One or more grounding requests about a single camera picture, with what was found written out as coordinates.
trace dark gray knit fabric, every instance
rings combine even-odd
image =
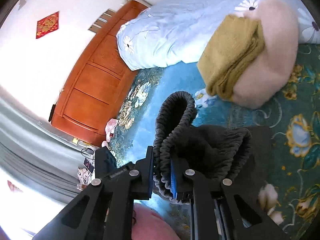
[[[164,101],[156,119],[154,191],[173,203],[177,203],[170,191],[170,153],[173,151],[185,158],[190,168],[217,182],[224,178],[233,181],[251,154],[252,136],[248,129],[194,127],[191,123],[195,116],[192,96],[179,91]]]

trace light blue quilt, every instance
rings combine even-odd
[[[284,0],[296,11],[300,43],[320,43],[319,27],[300,0]],[[227,14],[253,10],[259,0],[167,0],[122,25],[119,53],[131,70],[197,62]]]

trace bedsheet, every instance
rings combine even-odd
[[[229,13],[253,10],[260,0],[167,0],[147,8],[117,33],[131,70],[197,62]],[[319,43],[319,27],[300,0],[284,0],[299,17],[300,43]]]
[[[210,97],[204,87],[196,63],[140,70],[110,142],[118,165],[145,157],[161,104],[171,93],[187,91],[198,109],[195,126],[271,128],[275,158],[266,163],[269,186],[263,194],[276,203],[268,214],[292,240],[298,240],[320,209],[320,46],[299,45],[288,83],[258,110]],[[140,202],[156,209],[182,240],[190,239],[189,206],[171,204],[155,194]]]

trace metal screw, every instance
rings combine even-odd
[[[194,175],[195,173],[196,173],[196,172],[195,172],[194,170],[192,170],[192,169],[188,169],[188,170],[185,171],[185,174],[188,175],[188,176],[192,176],[192,175]]]
[[[138,176],[139,175],[139,171],[138,170],[131,170],[129,171],[129,175],[132,177]]]
[[[222,183],[223,183],[223,185],[231,186],[232,180],[231,179],[223,179]]]
[[[92,186],[99,186],[101,184],[101,179],[93,179],[91,181]]]

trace black cloth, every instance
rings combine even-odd
[[[195,116],[194,100],[187,92],[171,94],[161,106],[154,141],[154,192],[177,203],[170,191],[170,153],[175,152],[187,160],[191,169],[209,179],[220,182],[229,178],[244,185],[255,200],[265,184],[266,167],[257,160],[261,159],[258,156],[267,156],[270,152],[270,129],[194,127],[191,123]]]

